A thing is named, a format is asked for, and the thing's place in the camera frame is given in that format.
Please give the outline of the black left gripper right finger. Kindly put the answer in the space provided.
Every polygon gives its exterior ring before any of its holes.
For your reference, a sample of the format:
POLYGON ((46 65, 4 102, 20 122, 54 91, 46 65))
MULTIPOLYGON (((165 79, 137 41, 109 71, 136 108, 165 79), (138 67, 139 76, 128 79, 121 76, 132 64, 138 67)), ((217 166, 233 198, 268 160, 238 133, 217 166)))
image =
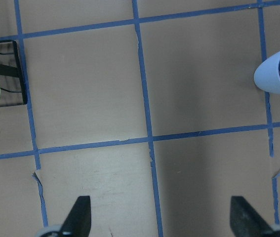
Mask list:
POLYGON ((272 237, 271 226, 242 196, 232 196, 230 228, 235 237, 272 237))

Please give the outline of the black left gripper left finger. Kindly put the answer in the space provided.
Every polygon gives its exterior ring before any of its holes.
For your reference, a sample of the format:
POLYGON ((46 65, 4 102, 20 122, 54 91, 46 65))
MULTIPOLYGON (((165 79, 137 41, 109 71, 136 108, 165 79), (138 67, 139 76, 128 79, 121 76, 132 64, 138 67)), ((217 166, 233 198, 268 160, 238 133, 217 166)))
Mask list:
POLYGON ((90 196, 79 196, 60 228, 60 235, 62 237, 88 237, 90 230, 90 196))

